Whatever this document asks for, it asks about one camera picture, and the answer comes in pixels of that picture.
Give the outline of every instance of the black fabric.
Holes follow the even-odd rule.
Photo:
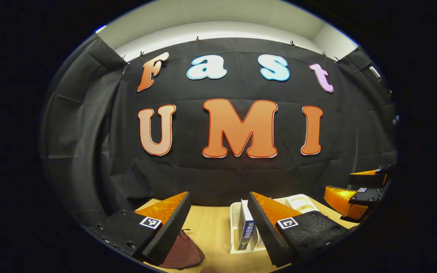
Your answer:
[[[55,191],[80,224],[184,191],[191,192],[192,204],[202,206],[229,206],[250,191],[272,198],[302,193],[326,204],[326,185],[345,188],[352,169],[367,171],[395,160],[393,104],[368,71],[368,61],[347,61],[365,58],[355,50],[341,64],[307,49],[249,38],[172,45],[129,65],[101,39],[87,41],[77,52],[50,85],[41,157]],[[137,92],[142,65],[163,52],[170,57],[154,84]],[[224,58],[227,74],[215,80],[187,78],[191,61],[210,54]],[[286,59],[290,78],[266,80],[257,62],[262,54]],[[309,68],[315,63],[328,71],[333,93],[319,85]],[[230,100],[242,120],[256,100],[277,103],[276,157],[250,158],[245,152],[235,157],[225,139],[226,157],[204,157],[209,114],[203,103],[213,98]],[[141,146],[137,113],[155,111],[151,136],[159,141],[156,111],[165,104],[177,107],[173,142],[168,154],[157,157]],[[323,110],[321,152],[310,156],[300,153],[307,126],[302,108],[307,105]]]

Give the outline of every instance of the white container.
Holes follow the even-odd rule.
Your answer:
[[[292,195],[289,197],[283,197],[278,199],[273,199],[281,204],[291,207],[301,213],[307,213],[309,211],[314,211],[319,209],[314,206],[313,202],[304,194]],[[257,231],[257,226],[255,231],[250,238],[249,244],[247,245],[247,249],[245,250],[236,250],[236,237],[234,236],[234,232],[238,232],[238,222],[239,222],[239,214],[241,213],[241,203],[235,202],[230,205],[230,254],[240,254],[240,253],[250,253],[256,251],[266,250],[265,247],[259,247],[262,242],[262,238]]]

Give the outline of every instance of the black backdrop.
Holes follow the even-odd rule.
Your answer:
[[[0,3],[0,271],[145,271],[79,228],[45,183],[37,149],[42,90],[83,37],[136,3],[21,5]],[[331,271],[354,259],[351,270],[437,271],[437,5],[301,5],[354,38],[402,90],[402,126],[384,205],[338,249],[289,269]]]
[[[170,57],[153,85],[137,92],[143,64],[163,52]],[[224,77],[186,77],[193,59],[210,54],[224,58]],[[257,62],[262,54],[286,59],[290,78],[263,78]],[[247,199],[250,191],[272,198],[302,193],[326,204],[326,185],[346,188],[349,173],[396,159],[394,104],[362,50],[334,62],[284,43],[220,38],[172,45],[127,65],[94,36],[70,59],[49,88],[41,157],[55,191],[81,224],[100,221],[118,209],[135,209],[135,200],[165,199],[184,191],[192,193],[192,204],[201,206],[229,206]],[[328,71],[334,92],[323,90],[311,64]],[[242,120],[256,100],[277,103],[277,155],[259,159],[229,152],[224,158],[204,157],[209,114],[203,103],[215,98],[230,100]],[[157,157],[141,146],[137,113],[165,104],[177,107],[173,142],[168,154]],[[307,105],[323,110],[321,152],[315,155],[300,152],[307,129],[302,108]],[[161,138],[157,117],[151,119],[155,141]],[[223,143],[228,147],[225,136]]]

